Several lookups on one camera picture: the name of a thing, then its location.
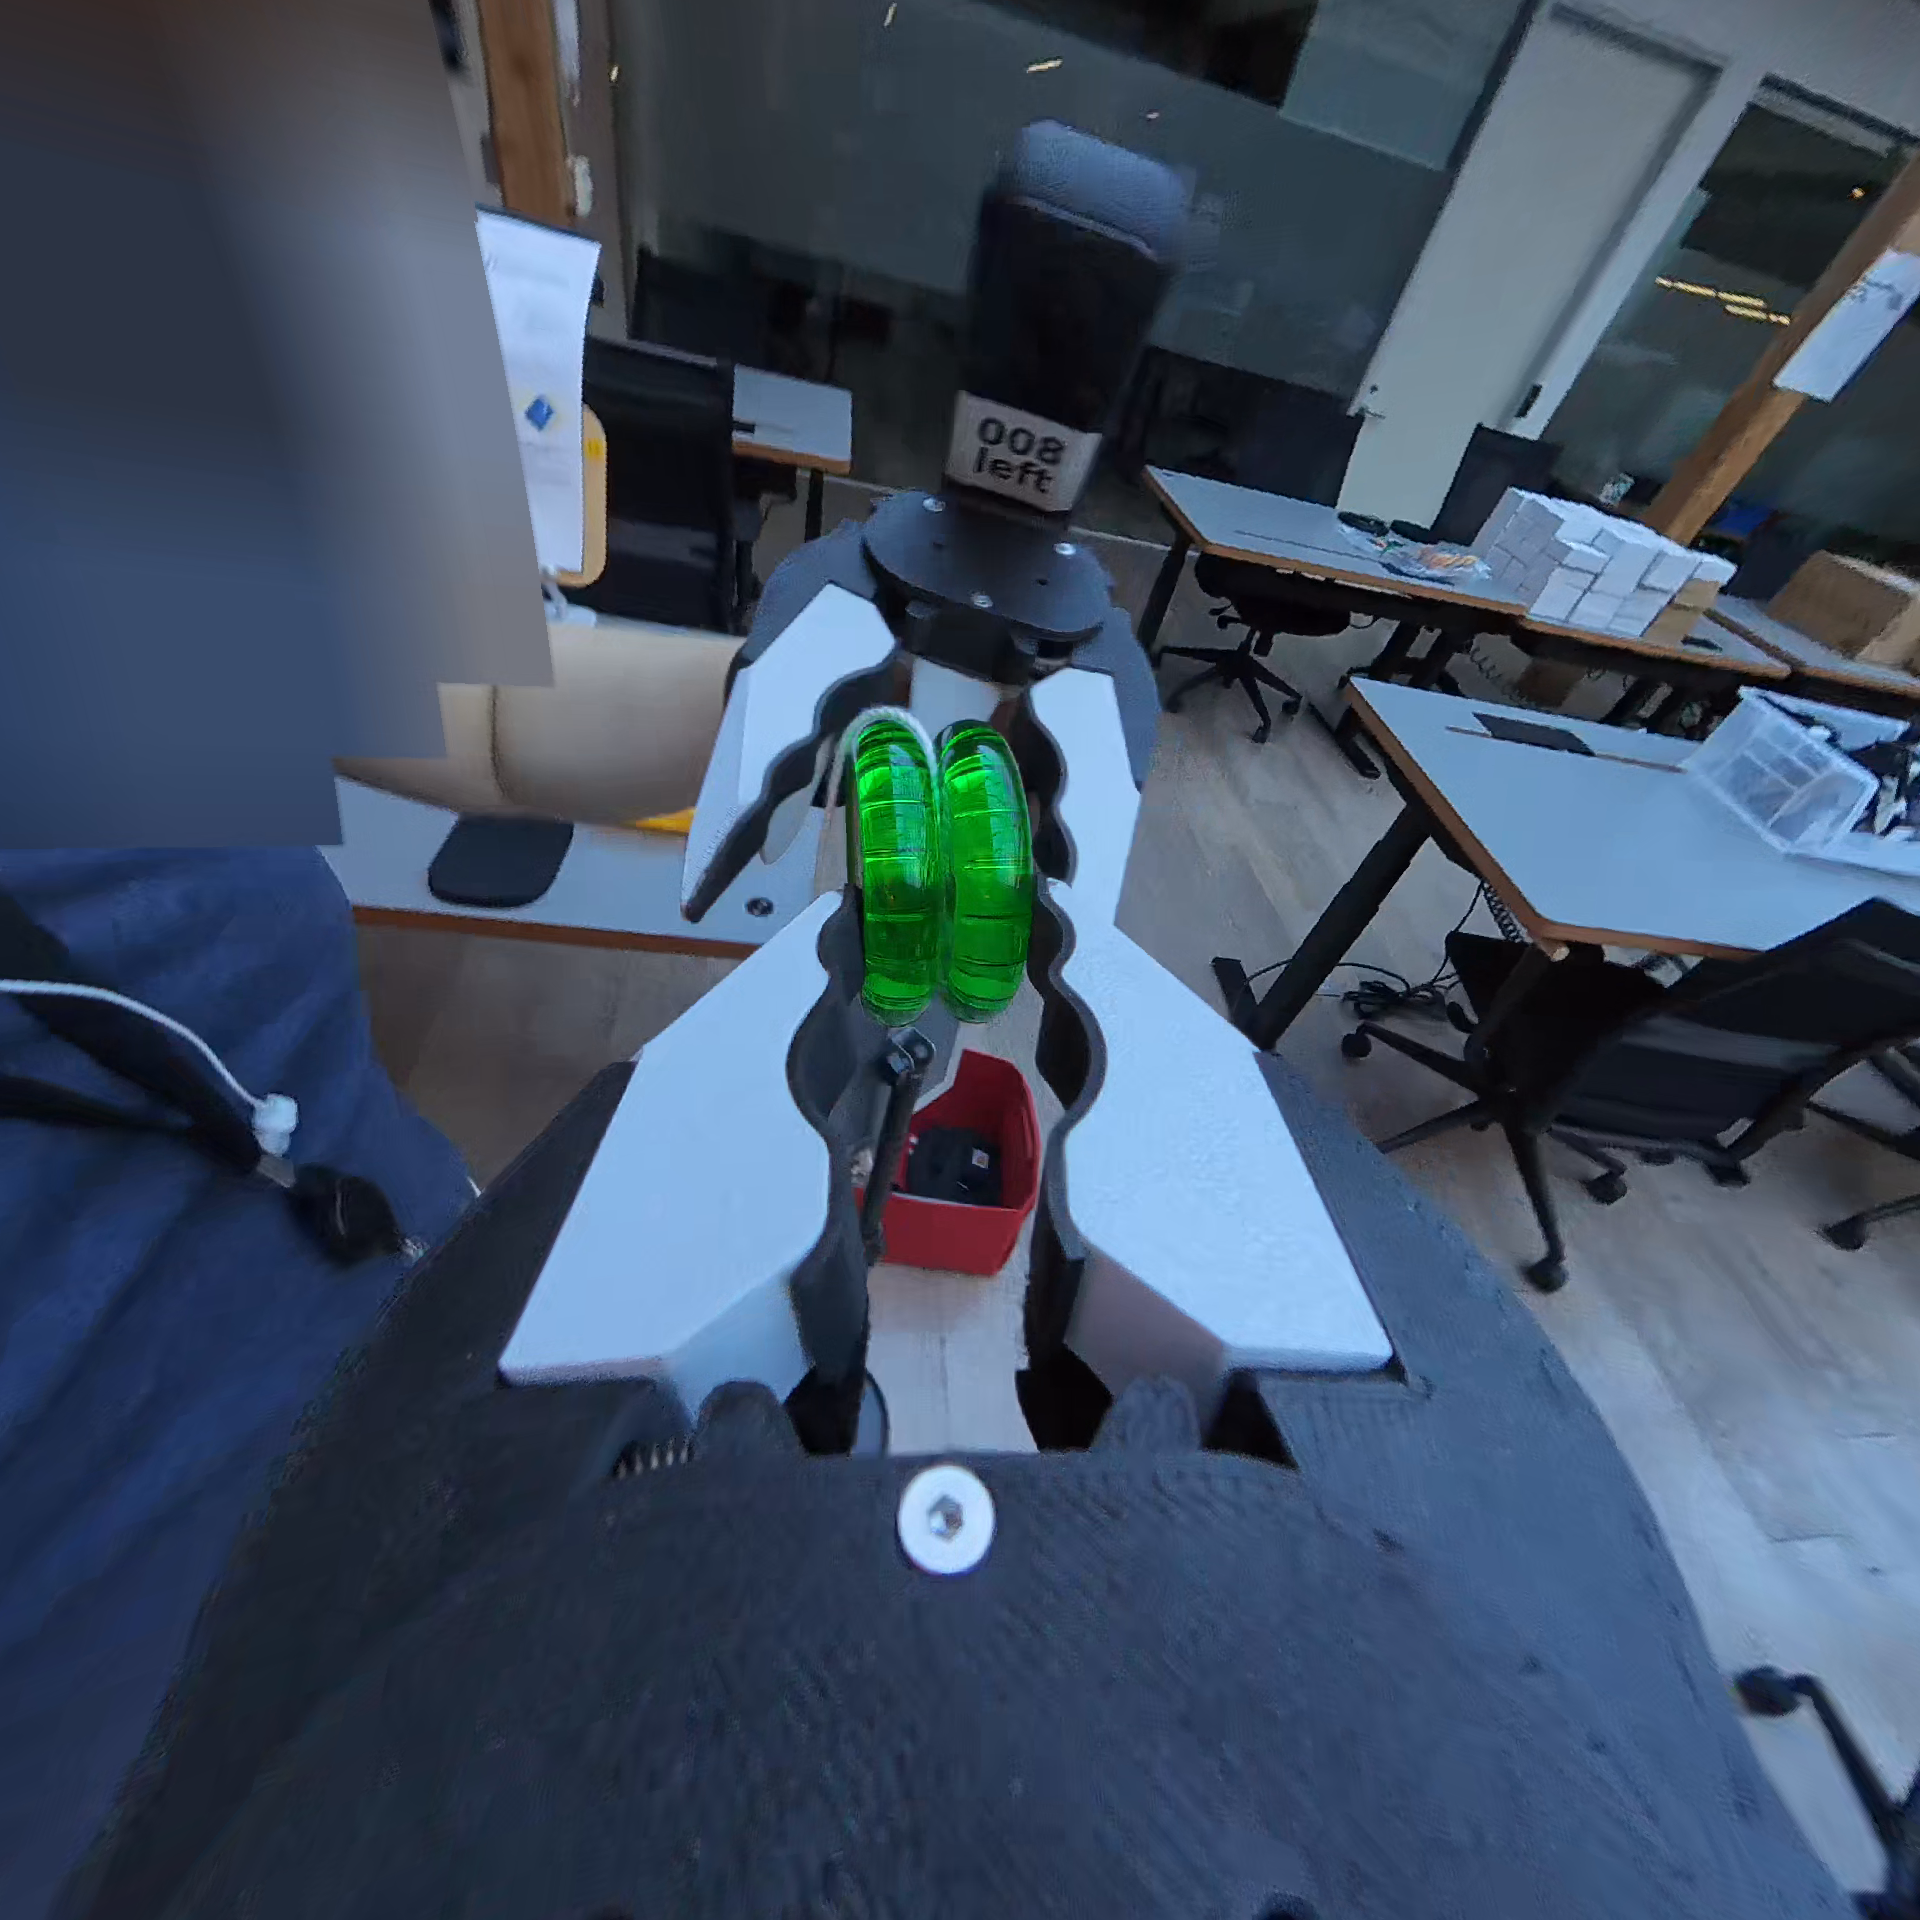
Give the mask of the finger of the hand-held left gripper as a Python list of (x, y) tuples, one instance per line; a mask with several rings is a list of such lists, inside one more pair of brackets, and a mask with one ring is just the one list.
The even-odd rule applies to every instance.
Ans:
[(1119, 607), (1026, 690), (1035, 857), (1085, 926), (1115, 926), (1156, 725), (1155, 668)]
[(773, 568), (685, 835), (685, 922), (709, 918), (749, 860), (794, 846), (847, 719), (890, 695), (898, 638), (876, 592), (863, 540), (813, 540)]

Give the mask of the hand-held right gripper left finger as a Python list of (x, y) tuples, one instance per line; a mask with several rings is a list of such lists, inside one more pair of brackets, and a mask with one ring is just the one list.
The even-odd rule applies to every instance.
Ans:
[(857, 901), (819, 895), (633, 1055), (500, 1379), (649, 1380), (688, 1417), (749, 1380), (806, 1452), (855, 1452), (869, 1259), (850, 1160), (886, 1043), (860, 1005)]

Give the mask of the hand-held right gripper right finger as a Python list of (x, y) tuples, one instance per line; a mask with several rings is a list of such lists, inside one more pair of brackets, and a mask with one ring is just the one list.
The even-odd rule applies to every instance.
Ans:
[(1219, 1424), (1238, 1380), (1376, 1380), (1393, 1341), (1264, 1052), (1073, 886), (1031, 935), (1042, 1145), (1024, 1288), (1024, 1423), (1080, 1452), (1137, 1380)]

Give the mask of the green translucent rings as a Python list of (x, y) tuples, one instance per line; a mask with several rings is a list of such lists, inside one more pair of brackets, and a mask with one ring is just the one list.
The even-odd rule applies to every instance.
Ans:
[(1018, 757), (986, 719), (941, 732), (904, 707), (857, 715), (839, 748), (860, 1005), (904, 1027), (943, 1005), (995, 1021), (1020, 992), (1035, 855)]

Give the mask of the black office chair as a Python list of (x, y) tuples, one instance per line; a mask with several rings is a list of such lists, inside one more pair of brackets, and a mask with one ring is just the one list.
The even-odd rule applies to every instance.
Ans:
[(1181, 712), (1188, 695), (1220, 684), (1235, 690), (1254, 707), (1256, 727), (1254, 742), (1264, 746), (1272, 735), (1274, 715), (1267, 702), (1267, 691), (1277, 695), (1281, 717), (1295, 717), (1301, 712), (1301, 690), (1290, 684), (1277, 668), (1272, 668), (1268, 657), (1281, 635), (1290, 638), (1334, 638), (1352, 626), (1349, 613), (1334, 613), (1326, 607), (1309, 607), (1288, 595), (1249, 595), (1249, 599), (1224, 599), (1213, 609), (1213, 617), (1220, 631), (1235, 631), (1235, 645), (1168, 645), (1160, 651), (1160, 664), (1193, 664), (1186, 680), (1164, 690), (1160, 707), (1168, 715)]
[(732, 364), (591, 334), (584, 398), (607, 428), (607, 564), (569, 595), (598, 616), (739, 635)]
[(1357, 1021), (1340, 1049), (1366, 1059), (1379, 1043), (1469, 1098), (1379, 1139), (1385, 1155), (1502, 1131), (1547, 1244), (1525, 1267), (1538, 1290), (1564, 1284), (1550, 1139), (1597, 1164), (1584, 1188), (1602, 1206), (1626, 1188), (1618, 1151), (1686, 1156), (1742, 1187), (1822, 1088), (1915, 1039), (1915, 915), (1888, 900), (1737, 962), (1702, 960), (1670, 985), (1597, 946), (1547, 960), (1535, 945), (1456, 931), (1444, 950), (1469, 1008), (1459, 1055), (1379, 1021)]

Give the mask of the red storage bin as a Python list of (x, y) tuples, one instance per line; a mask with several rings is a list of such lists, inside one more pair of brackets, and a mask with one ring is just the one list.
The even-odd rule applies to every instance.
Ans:
[(997, 1140), (1001, 1206), (943, 1206), (896, 1187), (883, 1215), (883, 1259), (987, 1280), (1012, 1259), (1038, 1196), (1042, 1140), (1031, 1088), (1014, 1062), (964, 1049), (947, 1090), (914, 1111), (908, 1135), (923, 1126), (966, 1126)]

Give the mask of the frosted glass partition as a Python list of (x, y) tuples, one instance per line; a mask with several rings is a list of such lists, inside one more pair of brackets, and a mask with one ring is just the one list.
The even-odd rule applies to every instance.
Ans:
[(1171, 164), (1193, 240), (1080, 521), (1141, 466), (1268, 486), (1356, 404), (1535, 3), (613, 3), (640, 334), (850, 394), (850, 479), (938, 476), (977, 205), (1014, 133)]

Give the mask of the black pouch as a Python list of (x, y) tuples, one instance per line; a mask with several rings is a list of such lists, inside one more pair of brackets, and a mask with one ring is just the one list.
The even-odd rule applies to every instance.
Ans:
[(898, 1191), (970, 1208), (1001, 1206), (1001, 1148), (970, 1126), (923, 1126), (908, 1139)]

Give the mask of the black round-base stand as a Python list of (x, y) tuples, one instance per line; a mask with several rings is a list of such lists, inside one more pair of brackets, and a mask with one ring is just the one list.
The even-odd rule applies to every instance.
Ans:
[(920, 1099), (934, 1045), (918, 1027), (890, 1031), (835, 1099), (839, 1139), (847, 1151), (860, 1255), (883, 1259), (883, 1215), (908, 1155), (908, 1130)]

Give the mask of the grey-top desk with wooden edge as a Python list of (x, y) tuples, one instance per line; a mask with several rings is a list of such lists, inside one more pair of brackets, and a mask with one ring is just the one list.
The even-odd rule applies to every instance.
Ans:
[(1160, 664), (1168, 645), (1235, 645), (1213, 609), (1224, 599), (1288, 595), (1334, 613), (1349, 613), (1357, 627), (1385, 627), (1370, 659), (1357, 659), (1334, 691), (1323, 717), (1334, 742), (1362, 777), (1376, 777), (1376, 763), (1357, 746), (1346, 684), (1356, 680), (1401, 681), (1446, 691), (1456, 659), (1496, 638), (1528, 664), (1564, 667), (1574, 680), (1611, 674), (1623, 681), (1611, 725), (1673, 727), (1684, 712), (1716, 725), (1742, 684), (1785, 684), (1790, 667), (1753, 640), (1721, 631), (1698, 616), (1649, 638), (1607, 638), (1568, 626), (1538, 626), (1525, 601), (1490, 579), (1453, 590), (1408, 579), (1376, 560), (1385, 540), (1430, 543), (1386, 523), (1335, 512), (1288, 494), (1254, 491), (1215, 479), (1150, 466), (1149, 491), (1171, 523), (1171, 548), (1141, 616), (1141, 645)]
[(1346, 705), (1401, 809), (1267, 992), (1219, 955), (1227, 1021), (1260, 1049), (1306, 1011), (1379, 907), (1434, 846), (1474, 869), (1539, 960), (1571, 946), (1748, 955), (1859, 900), (1915, 912), (1915, 879), (1770, 848), (1684, 768), (1690, 742), (1555, 717), (1592, 757), (1500, 740), (1485, 702), (1356, 680)]
[(788, 374), (732, 366), (732, 458), (764, 496), (802, 504), (802, 540), (823, 535), (828, 479), (850, 476), (850, 391)]

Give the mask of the white desk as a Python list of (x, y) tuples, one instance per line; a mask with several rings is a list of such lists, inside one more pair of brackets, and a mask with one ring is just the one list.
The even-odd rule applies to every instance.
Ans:
[(335, 780), (343, 840), (322, 848), (355, 922), (526, 945), (746, 955), (810, 900), (826, 812), (813, 809), (777, 860), (751, 860), (702, 922), (678, 915), (682, 840), (630, 829), (574, 829), (547, 891), (512, 909), (442, 901), (431, 857), (452, 829), (442, 806)]

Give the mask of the black mouse pad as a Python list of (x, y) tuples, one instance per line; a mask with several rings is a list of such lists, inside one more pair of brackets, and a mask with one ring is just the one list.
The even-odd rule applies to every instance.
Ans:
[(462, 812), (427, 865), (427, 893), (448, 907), (509, 912), (557, 879), (574, 821)]

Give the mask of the white paper sheets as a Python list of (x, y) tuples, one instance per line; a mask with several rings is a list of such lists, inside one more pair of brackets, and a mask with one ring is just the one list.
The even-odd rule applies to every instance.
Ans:
[(591, 587), (607, 568), (608, 442), (586, 383), (598, 244), (509, 210), (478, 207), (475, 237), (509, 383), (512, 433), (537, 568)]

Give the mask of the white door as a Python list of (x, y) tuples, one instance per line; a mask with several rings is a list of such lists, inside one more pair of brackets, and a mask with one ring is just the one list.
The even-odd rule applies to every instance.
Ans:
[(1429, 523), (1475, 428), (1547, 364), (1708, 95), (1708, 63), (1597, 8), (1535, 5), (1356, 388), (1340, 507)]

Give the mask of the black monitor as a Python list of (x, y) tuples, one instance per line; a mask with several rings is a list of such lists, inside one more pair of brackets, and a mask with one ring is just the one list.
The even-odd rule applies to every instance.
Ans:
[(1474, 428), (1429, 535), (1474, 546), (1509, 491), (1539, 494), (1550, 488), (1555, 458), (1560, 442)]

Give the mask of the stack of white boxes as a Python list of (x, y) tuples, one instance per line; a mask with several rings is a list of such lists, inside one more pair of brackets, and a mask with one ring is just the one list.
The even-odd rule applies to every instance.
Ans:
[(1649, 638), (1716, 607), (1735, 560), (1684, 548), (1640, 521), (1509, 488), (1469, 540), (1491, 582), (1538, 626)]

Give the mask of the person's blue hoodie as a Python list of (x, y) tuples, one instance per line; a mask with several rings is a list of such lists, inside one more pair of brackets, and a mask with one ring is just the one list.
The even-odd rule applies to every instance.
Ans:
[(2, 850), (2, 1915), (48, 1915), (335, 1362), (467, 1213), (315, 848)]

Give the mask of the clear plastic box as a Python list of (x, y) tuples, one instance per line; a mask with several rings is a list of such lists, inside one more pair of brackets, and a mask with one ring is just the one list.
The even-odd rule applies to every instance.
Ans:
[(1681, 772), (1777, 850), (1822, 850), (1872, 812), (1878, 775), (1859, 753), (1896, 740), (1901, 719), (1742, 684), (1735, 707)]

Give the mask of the wooden column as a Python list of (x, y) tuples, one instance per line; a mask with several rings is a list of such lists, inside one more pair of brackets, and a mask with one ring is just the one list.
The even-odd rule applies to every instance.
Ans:
[(1718, 512), (1762, 448), (1812, 403), (1773, 388), (1773, 374), (1883, 248), (1915, 252), (1915, 155), (1878, 195), (1814, 286), (1794, 303), (1790, 326), (1762, 348), (1753, 370), (1718, 409), (1694, 448), (1676, 458), (1664, 488), (1641, 511), (1649, 528), (1676, 546), (1694, 546), (1696, 531)]

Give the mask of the black jointed rod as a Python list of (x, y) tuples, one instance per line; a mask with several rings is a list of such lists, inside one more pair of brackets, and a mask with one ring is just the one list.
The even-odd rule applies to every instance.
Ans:
[(1743, 1669), (1730, 1687), (1742, 1710), (1761, 1720), (1785, 1720), (1812, 1705), (1883, 1855), (1883, 1881), (1857, 1892), (1857, 1908), (1863, 1915), (1915, 1915), (1915, 1774), (1904, 1792), (1890, 1792), (1814, 1674)]

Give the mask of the cardboard box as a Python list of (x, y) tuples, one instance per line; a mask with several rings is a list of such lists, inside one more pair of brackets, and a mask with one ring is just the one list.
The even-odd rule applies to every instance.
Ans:
[(1915, 674), (1915, 577), (1812, 551), (1766, 613), (1849, 659)]

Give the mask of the white paper sheet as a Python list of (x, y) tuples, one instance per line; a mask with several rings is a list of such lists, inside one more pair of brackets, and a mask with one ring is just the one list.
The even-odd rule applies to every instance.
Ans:
[(1773, 388), (1833, 403), (1915, 305), (1915, 252), (1883, 248), (1805, 330)]

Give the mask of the white drawstring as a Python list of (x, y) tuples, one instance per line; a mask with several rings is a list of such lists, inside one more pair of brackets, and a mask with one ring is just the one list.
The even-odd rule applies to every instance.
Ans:
[(98, 1005), (110, 1005), (129, 1016), (139, 1016), (139, 1021), (165, 1031), (178, 1043), (191, 1045), (207, 1062), (207, 1067), (215, 1076), (215, 1080), (223, 1080), (225, 1090), (247, 1105), (253, 1139), (261, 1145), (261, 1151), (283, 1156), (293, 1148), (293, 1139), (300, 1130), (300, 1103), (283, 1090), (271, 1090), (265, 1098), (247, 1090), (233, 1076), (233, 1067), (223, 1062), (223, 1055), (186, 1021), (176, 1021), (165, 1011), (156, 1011), (154, 1005), (147, 1005), (135, 995), (125, 995), (125, 992), (114, 992), (106, 985), (90, 985), (90, 982), (2, 977), (2, 992), (6, 995), (98, 1000)]

